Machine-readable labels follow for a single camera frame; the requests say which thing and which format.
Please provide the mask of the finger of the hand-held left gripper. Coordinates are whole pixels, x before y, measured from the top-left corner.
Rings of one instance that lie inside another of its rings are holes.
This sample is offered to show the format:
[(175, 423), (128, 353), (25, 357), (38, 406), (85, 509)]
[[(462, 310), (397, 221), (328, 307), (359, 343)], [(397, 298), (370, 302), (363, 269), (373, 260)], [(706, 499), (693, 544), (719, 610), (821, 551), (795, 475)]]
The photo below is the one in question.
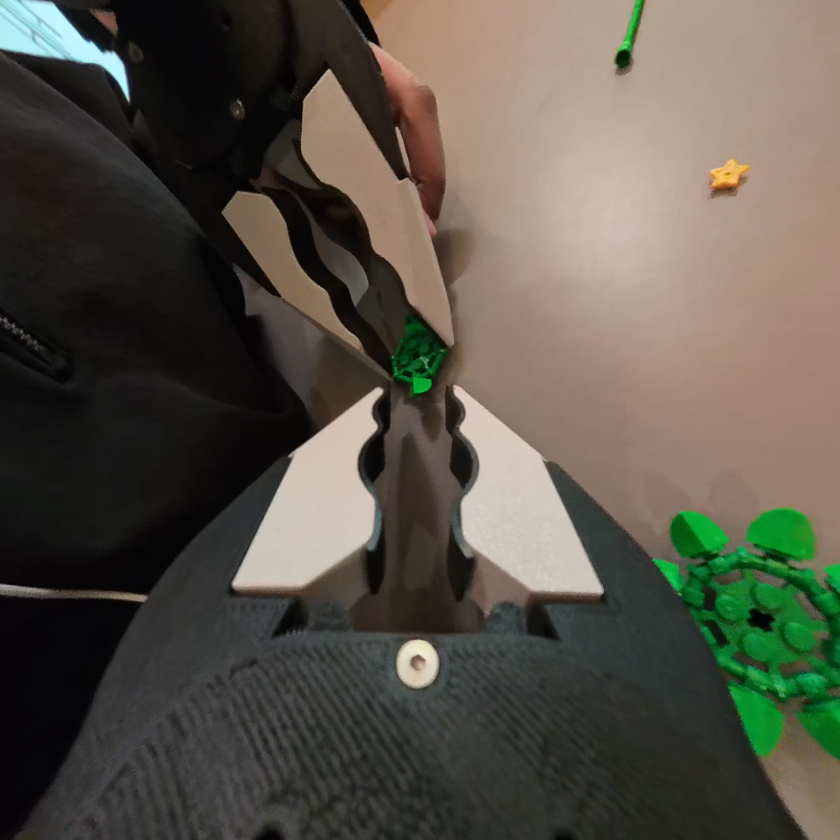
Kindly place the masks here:
[(350, 199), (373, 252), (402, 282), (407, 303), (452, 347), (452, 311), (417, 188), (393, 172), (331, 70), (303, 100), (301, 153), (322, 184)]
[(224, 219), (279, 298), (372, 371), (391, 379), (383, 338), (321, 259), (312, 226), (294, 195), (284, 189), (237, 192), (224, 208)]

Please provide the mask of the large green leaf wheel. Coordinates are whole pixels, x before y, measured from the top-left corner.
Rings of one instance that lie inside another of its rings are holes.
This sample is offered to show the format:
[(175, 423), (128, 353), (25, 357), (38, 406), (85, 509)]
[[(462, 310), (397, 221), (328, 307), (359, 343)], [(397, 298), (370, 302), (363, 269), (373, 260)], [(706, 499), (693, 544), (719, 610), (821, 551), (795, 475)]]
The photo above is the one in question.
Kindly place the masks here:
[(669, 527), (677, 563), (655, 560), (705, 638), (752, 749), (768, 757), (781, 743), (783, 706), (796, 703), (805, 732), (839, 758), (838, 564), (822, 574), (810, 519), (776, 508), (754, 519), (747, 547), (728, 549), (722, 528), (698, 511)]

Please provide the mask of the person's left hand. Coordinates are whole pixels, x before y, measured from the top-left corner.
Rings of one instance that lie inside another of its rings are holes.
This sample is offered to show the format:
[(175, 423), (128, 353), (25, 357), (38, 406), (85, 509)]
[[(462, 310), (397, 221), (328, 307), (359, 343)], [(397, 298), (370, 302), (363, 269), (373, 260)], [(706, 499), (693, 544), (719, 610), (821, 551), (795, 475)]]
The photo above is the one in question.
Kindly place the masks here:
[(425, 214), (428, 232), (436, 237), (447, 185), (445, 148), (432, 89), (382, 47), (369, 44), (384, 79), (392, 116)]

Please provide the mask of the green toy stalk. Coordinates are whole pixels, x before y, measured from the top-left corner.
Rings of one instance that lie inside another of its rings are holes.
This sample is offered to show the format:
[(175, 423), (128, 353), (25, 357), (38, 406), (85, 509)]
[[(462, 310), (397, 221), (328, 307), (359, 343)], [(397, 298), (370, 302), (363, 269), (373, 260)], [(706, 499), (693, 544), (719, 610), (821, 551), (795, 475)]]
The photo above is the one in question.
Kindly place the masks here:
[(637, 38), (637, 31), (641, 24), (644, 13), (645, 0), (637, 0), (633, 2), (633, 7), (629, 15), (625, 33), (620, 45), (616, 49), (614, 56), (614, 64), (617, 70), (629, 70), (634, 61), (634, 49)]

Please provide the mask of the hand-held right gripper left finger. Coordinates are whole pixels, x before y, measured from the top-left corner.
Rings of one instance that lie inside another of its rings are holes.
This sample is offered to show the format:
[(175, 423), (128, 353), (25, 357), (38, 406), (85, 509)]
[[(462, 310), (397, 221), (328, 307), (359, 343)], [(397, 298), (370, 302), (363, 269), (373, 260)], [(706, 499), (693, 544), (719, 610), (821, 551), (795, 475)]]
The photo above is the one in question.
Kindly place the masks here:
[(389, 393), (378, 386), (291, 454), (233, 593), (348, 611), (370, 593), (369, 560), (384, 553), (375, 480), (388, 427)]

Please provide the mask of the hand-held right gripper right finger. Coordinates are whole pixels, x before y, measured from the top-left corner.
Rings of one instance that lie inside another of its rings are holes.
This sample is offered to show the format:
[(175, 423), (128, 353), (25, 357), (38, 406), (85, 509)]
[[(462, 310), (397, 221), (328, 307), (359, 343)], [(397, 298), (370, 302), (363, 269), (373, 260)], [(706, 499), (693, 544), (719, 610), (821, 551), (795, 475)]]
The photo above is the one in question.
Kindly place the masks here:
[(457, 602), (599, 602), (604, 585), (554, 485), (549, 462), (458, 385), (446, 390), (449, 469), (458, 483), (447, 573)]

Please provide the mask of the green toy web disc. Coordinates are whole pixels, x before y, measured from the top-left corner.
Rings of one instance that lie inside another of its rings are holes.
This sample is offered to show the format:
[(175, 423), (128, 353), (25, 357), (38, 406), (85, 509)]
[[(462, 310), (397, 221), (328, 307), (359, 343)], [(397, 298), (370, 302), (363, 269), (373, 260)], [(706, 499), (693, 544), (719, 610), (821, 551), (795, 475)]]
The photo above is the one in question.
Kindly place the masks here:
[(391, 356), (392, 379), (408, 386), (412, 375), (429, 375), (435, 381), (447, 356), (448, 347), (434, 331), (420, 318), (408, 316)]

